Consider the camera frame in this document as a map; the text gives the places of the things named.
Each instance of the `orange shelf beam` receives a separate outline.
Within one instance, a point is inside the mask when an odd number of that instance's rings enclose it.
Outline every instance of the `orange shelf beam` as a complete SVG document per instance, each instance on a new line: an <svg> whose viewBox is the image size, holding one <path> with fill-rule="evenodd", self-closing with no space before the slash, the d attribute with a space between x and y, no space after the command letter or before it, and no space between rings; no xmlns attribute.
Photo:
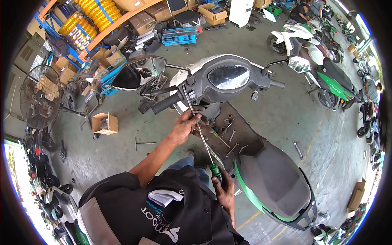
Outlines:
<svg viewBox="0 0 392 245"><path fill-rule="evenodd" d="M136 15L137 13L145 10L148 7L151 7L152 5L161 2L162 0L155 0L155 1L151 1L145 5L143 5L141 8L133 11L133 12L127 12L125 15L121 16L118 20L116 20L115 22L113 22L110 26L108 26L108 28L106 28L104 31L102 31L100 34L98 34L94 40L86 47L86 49L88 49L89 51L93 50L93 48L99 44L100 41L102 41L102 39L104 39L109 33L111 33L113 30L115 30L116 28L118 28L121 24L123 24L125 21L127 21L129 18L131 18L132 16ZM79 59L81 59L83 62L86 62L86 55L87 55L87 51L84 49L80 55L79 55Z"/></svg>
<svg viewBox="0 0 392 245"><path fill-rule="evenodd" d="M49 9L57 2L57 0L51 0L46 6L45 8L41 11L40 15L38 15L38 18L42 21L45 22L45 14L48 13Z"/></svg>

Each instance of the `side mirror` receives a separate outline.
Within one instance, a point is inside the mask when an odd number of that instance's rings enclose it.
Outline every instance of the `side mirror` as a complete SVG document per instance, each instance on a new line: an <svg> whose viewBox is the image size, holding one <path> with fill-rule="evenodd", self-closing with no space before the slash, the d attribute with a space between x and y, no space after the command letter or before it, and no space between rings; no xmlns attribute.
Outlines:
<svg viewBox="0 0 392 245"><path fill-rule="evenodd" d="M143 85L163 75L166 59L149 55L124 64L112 81L112 88L125 91L136 91Z"/></svg>
<svg viewBox="0 0 392 245"><path fill-rule="evenodd" d="M307 59L299 56L288 57L287 65L299 74L306 73L312 69L310 62Z"/></svg>

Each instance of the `yellow coiled spring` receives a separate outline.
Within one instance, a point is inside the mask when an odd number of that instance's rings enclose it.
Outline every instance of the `yellow coiled spring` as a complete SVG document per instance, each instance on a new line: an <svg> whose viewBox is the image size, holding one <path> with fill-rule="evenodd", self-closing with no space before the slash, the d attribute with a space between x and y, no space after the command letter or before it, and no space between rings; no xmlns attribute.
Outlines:
<svg viewBox="0 0 392 245"><path fill-rule="evenodd" d="M104 15L95 0L76 0L75 2L79 3L82 7L83 13L85 13L94 22L94 24L99 28L99 31L103 31L110 26L111 22ZM116 4L112 0L99 0L99 2L113 22L121 17L120 10L117 9Z"/></svg>
<svg viewBox="0 0 392 245"><path fill-rule="evenodd" d="M80 24L83 30L88 34L88 36L84 35L83 31L80 30L76 24ZM83 14L76 11L60 28L58 31L59 34L66 37L79 47L81 50L85 49L85 47L91 42L91 39L94 39L97 35L96 29L90 25L90 23L83 17Z"/></svg>

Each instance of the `hand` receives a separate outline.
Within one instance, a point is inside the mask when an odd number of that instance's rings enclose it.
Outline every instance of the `hand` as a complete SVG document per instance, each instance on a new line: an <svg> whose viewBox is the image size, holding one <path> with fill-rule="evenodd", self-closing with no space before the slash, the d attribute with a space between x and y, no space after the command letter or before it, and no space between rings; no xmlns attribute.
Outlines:
<svg viewBox="0 0 392 245"><path fill-rule="evenodd" d="M199 111L204 110L204 107L198 108ZM196 123L202 118L200 113L197 113L196 116L192 116L191 110L188 108L184 111L180 117L178 118L176 124L174 125L172 131L169 133L168 137L174 143L175 146L181 145L186 142L190 134L193 134L199 138L201 138L200 133L195 131L194 128L197 127ZM199 123L200 128L204 131L208 131L213 133L214 131L203 123Z"/></svg>
<svg viewBox="0 0 392 245"><path fill-rule="evenodd" d="M212 183L215 188L216 198L223 206L226 212L234 216L235 202L234 202L234 182L230 179L229 174L223 168L219 167L222 174L222 183L216 177L212 177Z"/></svg>

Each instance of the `standing fan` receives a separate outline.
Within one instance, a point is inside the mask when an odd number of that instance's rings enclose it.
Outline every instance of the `standing fan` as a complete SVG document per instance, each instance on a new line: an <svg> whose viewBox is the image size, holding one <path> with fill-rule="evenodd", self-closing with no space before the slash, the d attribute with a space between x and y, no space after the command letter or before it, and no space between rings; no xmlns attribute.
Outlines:
<svg viewBox="0 0 392 245"><path fill-rule="evenodd" d="M57 72L48 65L33 68L20 87L20 111L27 125L34 129L47 127L60 109L86 117L61 105L62 89Z"/></svg>

